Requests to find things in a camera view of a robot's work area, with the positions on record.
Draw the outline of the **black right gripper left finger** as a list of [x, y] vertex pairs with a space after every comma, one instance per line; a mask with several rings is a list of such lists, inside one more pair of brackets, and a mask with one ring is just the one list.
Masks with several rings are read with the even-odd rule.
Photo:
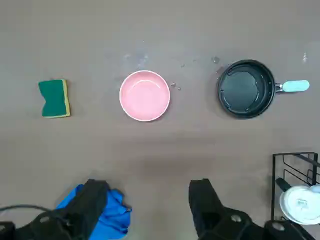
[[32, 204], [1, 207], [0, 210], [42, 211], [30, 223], [16, 228], [12, 221], [0, 223], [2, 240], [87, 240], [107, 205], [109, 185], [105, 180], [88, 179], [63, 208], [48, 209]]

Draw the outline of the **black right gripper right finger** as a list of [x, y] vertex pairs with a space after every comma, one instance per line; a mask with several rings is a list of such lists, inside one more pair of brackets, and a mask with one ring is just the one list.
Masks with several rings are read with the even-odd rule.
[[188, 199], [199, 240], [314, 239], [290, 220], [269, 220], [259, 226], [247, 213], [225, 207], [207, 178], [190, 181]]

